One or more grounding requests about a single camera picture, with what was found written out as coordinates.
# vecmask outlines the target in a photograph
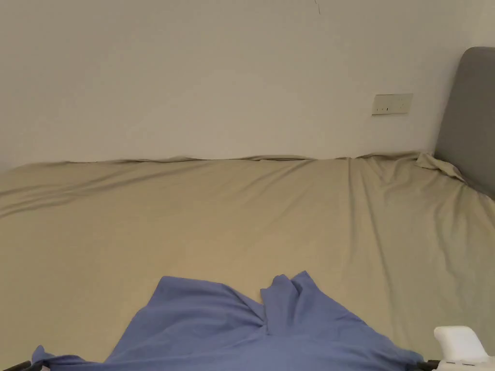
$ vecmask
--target outlet plate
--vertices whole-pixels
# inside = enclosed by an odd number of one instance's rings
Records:
[[[373,100],[371,115],[409,113],[413,94],[379,94]]]

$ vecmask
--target blue cloth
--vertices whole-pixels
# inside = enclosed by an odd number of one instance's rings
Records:
[[[163,277],[103,363],[55,357],[52,371],[403,371],[421,361],[323,294],[302,272],[276,276],[263,303],[230,287]]]

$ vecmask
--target upholstered headboard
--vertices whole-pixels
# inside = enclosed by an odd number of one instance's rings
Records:
[[[462,56],[435,157],[495,198],[495,47],[472,47]]]

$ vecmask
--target white wall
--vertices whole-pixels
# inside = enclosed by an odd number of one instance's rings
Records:
[[[431,150],[484,1],[317,2],[0,1],[0,162]]]
[[[495,46],[495,1],[484,0],[485,6],[473,36],[473,45]]]

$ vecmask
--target bed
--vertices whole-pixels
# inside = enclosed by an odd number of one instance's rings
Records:
[[[462,82],[458,74],[453,92]],[[304,270],[425,358],[441,356],[433,338],[440,325],[472,327],[495,354],[495,202],[470,186],[476,174],[466,178],[449,163],[459,160],[445,141],[451,122],[437,148],[446,161],[408,152],[7,172],[0,366],[29,358],[39,344],[104,360],[162,276],[222,282],[260,301],[275,275]]]

